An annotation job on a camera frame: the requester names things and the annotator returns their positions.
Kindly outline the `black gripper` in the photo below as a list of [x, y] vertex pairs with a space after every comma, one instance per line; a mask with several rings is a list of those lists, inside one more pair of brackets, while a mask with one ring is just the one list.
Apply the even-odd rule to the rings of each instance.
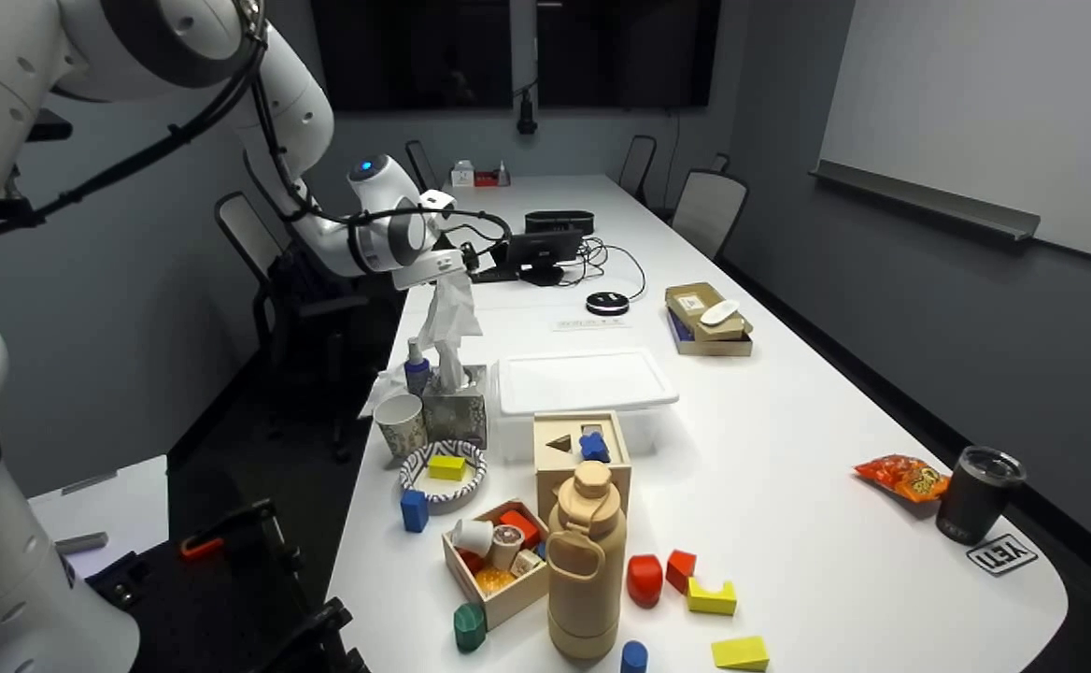
[[470, 278], [500, 278], [506, 270], [506, 242], [488, 242], [488, 246], [461, 242], [461, 254]]

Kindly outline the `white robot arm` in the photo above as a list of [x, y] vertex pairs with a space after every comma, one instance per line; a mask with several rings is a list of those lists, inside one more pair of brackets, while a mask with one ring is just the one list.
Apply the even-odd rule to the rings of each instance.
[[[125, 100], [202, 89], [209, 103], [162, 141], [92, 176], [111, 188], [227, 120], [242, 160], [265, 170], [293, 236], [321, 270], [401, 288], [457, 278], [440, 242], [452, 197], [387, 160], [350, 173], [358, 208], [333, 217], [305, 173], [333, 141], [333, 110], [311, 69], [270, 24], [265, 0], [0, 0], [0, 236], [50, 221], [16, 192], [16, 156], [52, 94]], [[72, 571], [0, 455], [0, 673], [130, 673], [141, 633]]]

